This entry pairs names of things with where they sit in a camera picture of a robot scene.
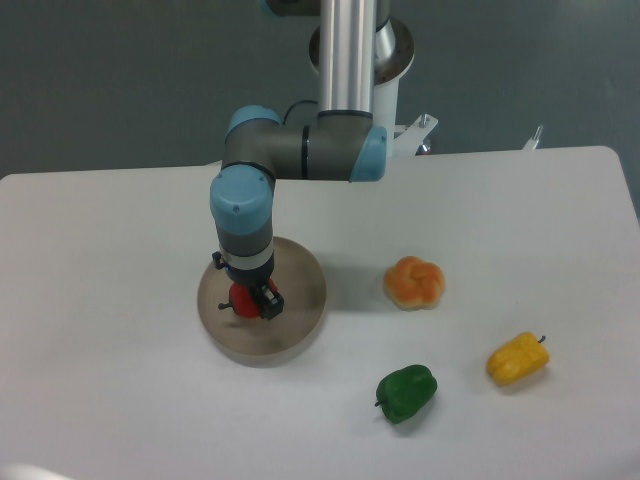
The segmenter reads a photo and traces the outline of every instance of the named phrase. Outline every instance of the wooden disc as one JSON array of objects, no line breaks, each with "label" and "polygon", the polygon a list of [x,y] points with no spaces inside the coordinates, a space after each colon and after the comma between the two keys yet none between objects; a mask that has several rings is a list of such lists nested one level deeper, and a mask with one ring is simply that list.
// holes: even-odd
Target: wooden disc
[{"label": "wooden disc", "polygon": [[284,298],[283,312],[272,320],[242,318],[233,309],[218,309],[229,299],[231,280],[213,263],[198,288],[200,319],[225,353],[248,357],[273,356],[304,340],[318,325],[327,301],[327,282],[316,258],[306,248],[274,238],[272,280]]}]

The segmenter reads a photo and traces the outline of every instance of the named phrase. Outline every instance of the orange bread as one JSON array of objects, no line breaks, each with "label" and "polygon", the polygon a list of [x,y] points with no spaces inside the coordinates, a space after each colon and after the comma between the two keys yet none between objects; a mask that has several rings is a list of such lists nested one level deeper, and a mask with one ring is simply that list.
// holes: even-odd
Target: orange bread
[{"label": "orange bread", "polygon": [[384,289],[403,310],[433,308],[444,292],[444,274],[435,263],[404,257],[384,274]]}]

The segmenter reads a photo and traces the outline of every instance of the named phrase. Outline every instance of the silver metal pole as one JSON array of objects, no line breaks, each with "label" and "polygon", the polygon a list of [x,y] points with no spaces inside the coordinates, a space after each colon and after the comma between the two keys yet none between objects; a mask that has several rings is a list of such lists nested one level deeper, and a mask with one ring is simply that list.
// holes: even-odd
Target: silver metal pole
[{"label": "silver metal pole", "polygon": [[320,112],[372,111],[376,2],[322,0]]}]

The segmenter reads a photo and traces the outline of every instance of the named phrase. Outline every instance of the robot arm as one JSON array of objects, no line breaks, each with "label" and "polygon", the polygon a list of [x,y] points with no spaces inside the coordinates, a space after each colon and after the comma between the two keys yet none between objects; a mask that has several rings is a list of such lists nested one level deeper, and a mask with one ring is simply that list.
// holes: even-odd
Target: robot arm
[{"label": "robot arm", "polygon": [[[312,1],[267,3],[276,13],[285,12],[286,5],[298,13],[318,6]],[[386,22],[388,1],[380,4]],[[388,134],[373,125],[372,114],[376,2],[322,0],[320,16],[317,126],[281,126],[275,112],[263,107],[238,110],[227,131],[221,172],[211,184],[220,241],[216,266],[249,290],[268,319],[283,308],[270,281],[276,179],[377,181],[385,171]]]}]

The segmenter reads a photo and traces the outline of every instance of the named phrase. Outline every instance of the metal bracket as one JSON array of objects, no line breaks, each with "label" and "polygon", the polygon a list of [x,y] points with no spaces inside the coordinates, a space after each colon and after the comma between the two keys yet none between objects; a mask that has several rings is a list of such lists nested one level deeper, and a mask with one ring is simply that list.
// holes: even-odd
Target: metal bracket
[{"label": "metal bracket", "polygon": [[416,155],[427,135],[438,125],[438,119],[428,113],[420,115],[411,125],[396,125],[393,145],[394,157]]}]

